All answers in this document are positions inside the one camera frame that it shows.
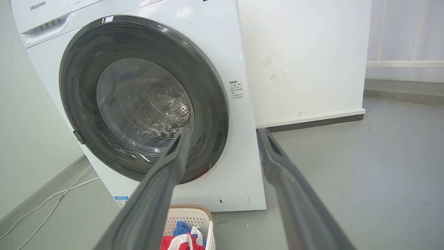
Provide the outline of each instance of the warning label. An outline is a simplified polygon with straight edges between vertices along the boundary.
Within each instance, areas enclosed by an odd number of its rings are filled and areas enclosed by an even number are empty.
[[[242,87],[242,83],[240,83],[239,81],[231,81],[230,90],[232,99],[239,99],[244,97],[244,88]]]
[[[120,208],[123,208],[123,206],[130,200],[128,196],[114,196],[114,199],[117,201]]]

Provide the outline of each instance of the white laundry basket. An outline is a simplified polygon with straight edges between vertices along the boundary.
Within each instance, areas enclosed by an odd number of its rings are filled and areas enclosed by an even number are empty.
[[[172,236],[176,229],[177,221],[184,222],[187,226],[199,228],[206,235],[205,250],[216,250],[216,241],[213,233],[213,217],[203,206],[195,205],[171,205],[166,216],[163,236]]]

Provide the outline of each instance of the white washing machine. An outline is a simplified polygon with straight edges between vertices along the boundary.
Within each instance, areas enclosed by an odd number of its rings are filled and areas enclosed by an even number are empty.
[[[122,206],[184,127],[172,204],[266,208],[236,0],[12,0],[29,56]]]

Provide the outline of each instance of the clothes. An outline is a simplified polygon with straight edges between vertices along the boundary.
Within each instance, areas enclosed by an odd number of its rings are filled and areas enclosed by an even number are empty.
[[[191,228],[191,235],[194,236],[196,238],[196,242],[201,245],[201,246],[206,246],[206,239],[203,236],[203,234],[201,233],[201,231],[199,229],[197,229],[195,226],[193,226],[193,228]]]
[[[187,233],[176,237],[164,236],[160,250],[205,250],[205,247],[196,243],[196,237]]]
[[[173,236],[178,236],[187,233],[191,233],[191,235],[193,235],[196,238],[196,242],[199,245],[206,246],[206,239],[198,228],[194,226],[193,228],[190,228],[185,224],[185,222],[177,221],[176,229],[174,229],[173,231]]]
[[[185,224],[185,222],[177,221],[176,229],[173,231],[173,236],[178,236],[181,234],[187,234],[191,232],[191,228]]]

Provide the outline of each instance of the gray floor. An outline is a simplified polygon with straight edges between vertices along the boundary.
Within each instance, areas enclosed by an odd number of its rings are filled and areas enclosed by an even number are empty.
[[[443,249],[444,108],[364,101],[363,121],[275,133],[359,250]],[[67,188],[80,162],[0,225]],[[96,177],[91,170],[80,182]],[[273,188],[267,211],[214,213],[217,248],[287,249]],[[2,250],[16,250],[51,211],[56,198],[20,223]],[[70,191],[23,248],[92,249],[119,208],[100,180]]]

